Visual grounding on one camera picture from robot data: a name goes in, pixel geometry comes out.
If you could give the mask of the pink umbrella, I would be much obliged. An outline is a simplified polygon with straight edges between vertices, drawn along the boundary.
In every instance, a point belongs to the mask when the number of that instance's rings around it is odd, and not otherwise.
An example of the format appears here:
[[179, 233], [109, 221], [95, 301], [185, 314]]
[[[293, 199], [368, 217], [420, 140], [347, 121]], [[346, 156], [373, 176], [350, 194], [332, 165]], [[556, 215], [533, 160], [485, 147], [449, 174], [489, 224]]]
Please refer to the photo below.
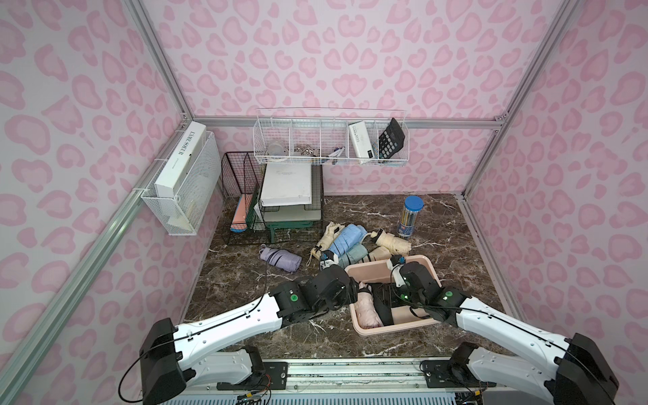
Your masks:
[[359, 326], [363, 329], [383, 327], [374, 303], [371, 287], [366, 283], [359, 284], [357, 301], [354, 305]]

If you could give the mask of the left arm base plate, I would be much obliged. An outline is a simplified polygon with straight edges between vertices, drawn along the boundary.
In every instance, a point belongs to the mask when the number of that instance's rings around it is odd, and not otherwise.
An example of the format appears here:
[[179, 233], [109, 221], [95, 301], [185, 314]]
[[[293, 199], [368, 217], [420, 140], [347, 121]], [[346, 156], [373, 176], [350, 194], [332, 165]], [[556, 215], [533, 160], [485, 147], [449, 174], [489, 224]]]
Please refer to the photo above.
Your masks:
[[285, 390], [289, 371], [288, 362], [270, 361], [263, 362], [261, 371], [254, 371], [251, 376], [238, 384], [218, 383], [217, 390], [225, 391], [262, 391]]

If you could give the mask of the pink plastic storage box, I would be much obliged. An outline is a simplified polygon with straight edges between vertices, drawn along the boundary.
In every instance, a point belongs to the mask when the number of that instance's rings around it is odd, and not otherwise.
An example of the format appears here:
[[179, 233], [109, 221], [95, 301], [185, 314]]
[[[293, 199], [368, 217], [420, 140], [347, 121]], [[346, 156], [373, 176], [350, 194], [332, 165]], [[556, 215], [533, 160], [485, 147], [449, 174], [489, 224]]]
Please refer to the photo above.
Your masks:
[[349, 311], [352, 324], [357, 334], [368, 338], [439, 324], [423, 309], [413, 309], [412, 313], [409, 310], [410, 306], [396, 296], [398, 290], [396, 288], [391, 289], [393, 278], [388, 263], [389, 261], [386, 259], [377, 262], [358, 263], [346, 268], [347, 274], [356, 282], [363, 282], [371, 286], [374, 305], [380, 307], [380, 310], [376, 309], [378, 314], [386, 315], [386, 310], [391, 312], [391, 316], [387, 319], [391, 320], [392, 323], [388, 323], [383, 327], [365, 328], [359, 322], [357, 305], [350, 304]]

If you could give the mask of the black umbrella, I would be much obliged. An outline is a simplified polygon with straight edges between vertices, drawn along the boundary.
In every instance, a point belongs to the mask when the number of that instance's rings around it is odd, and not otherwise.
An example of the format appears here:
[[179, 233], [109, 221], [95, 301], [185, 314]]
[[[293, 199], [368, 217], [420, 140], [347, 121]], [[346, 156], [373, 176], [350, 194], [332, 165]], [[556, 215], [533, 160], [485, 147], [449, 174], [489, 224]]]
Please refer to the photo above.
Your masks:
[[405, 307], [398, 299], [390, 283], [370, 284], [376, 311], [381, 317], [383, 327], [399, 325], [406, 322]]

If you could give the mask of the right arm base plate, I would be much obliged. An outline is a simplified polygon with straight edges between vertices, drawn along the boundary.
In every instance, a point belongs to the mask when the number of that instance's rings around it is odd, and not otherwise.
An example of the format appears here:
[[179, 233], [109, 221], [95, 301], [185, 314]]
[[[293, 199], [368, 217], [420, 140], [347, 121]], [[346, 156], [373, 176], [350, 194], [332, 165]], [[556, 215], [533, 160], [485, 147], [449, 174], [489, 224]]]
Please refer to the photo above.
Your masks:
[[479, 381], [467, 366], [450, 359], [427, 359], [420, 363], [428, 388], [477, 389], [496, 387], [493, 382]]

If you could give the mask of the purple umbrella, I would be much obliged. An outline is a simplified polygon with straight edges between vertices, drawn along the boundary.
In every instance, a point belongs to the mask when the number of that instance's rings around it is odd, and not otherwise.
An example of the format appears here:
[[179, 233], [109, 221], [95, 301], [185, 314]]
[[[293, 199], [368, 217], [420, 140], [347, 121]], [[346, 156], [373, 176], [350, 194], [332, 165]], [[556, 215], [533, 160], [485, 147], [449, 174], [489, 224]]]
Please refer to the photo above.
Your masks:
[[295, 273], [300, 268], [302, 257], [285, 249], [261, 245], [259, 257], [262, 261], [287, 273]]

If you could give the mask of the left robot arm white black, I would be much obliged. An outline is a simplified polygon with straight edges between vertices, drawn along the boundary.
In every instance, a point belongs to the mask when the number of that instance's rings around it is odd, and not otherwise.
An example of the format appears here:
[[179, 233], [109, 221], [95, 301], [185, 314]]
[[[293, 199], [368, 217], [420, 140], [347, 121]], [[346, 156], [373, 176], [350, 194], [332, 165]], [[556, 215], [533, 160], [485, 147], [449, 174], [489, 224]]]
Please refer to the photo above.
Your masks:
[[143, 404], [161, 404], [199, 382], [239, 384], [260, 371], [262, 361], [243, 349], [223, 366], [208, 357], [256, 335], [354, 304], [359, 284], [338, 265], [314, 277], [281, 283], [253, 302], [198, 322], [176, 325], [167, 317], [151, 327], [138, 352]]

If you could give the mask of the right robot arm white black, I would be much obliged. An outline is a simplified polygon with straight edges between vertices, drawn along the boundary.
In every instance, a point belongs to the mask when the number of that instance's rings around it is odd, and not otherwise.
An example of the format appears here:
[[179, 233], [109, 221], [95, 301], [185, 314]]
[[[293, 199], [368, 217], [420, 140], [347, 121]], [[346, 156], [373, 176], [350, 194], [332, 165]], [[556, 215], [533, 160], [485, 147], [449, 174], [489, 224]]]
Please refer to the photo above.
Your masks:
[[461, 344], [452, 369], [509, 386], [553, 404], [612, 404], [619, 380], [586, 335], [548, 332], [510, 317], [477, 297], [443, 287], [420, 263], [389, 264], [393, 292], [405, 305], [440, 323], [477, 334], [510, 351], [494, 354]]

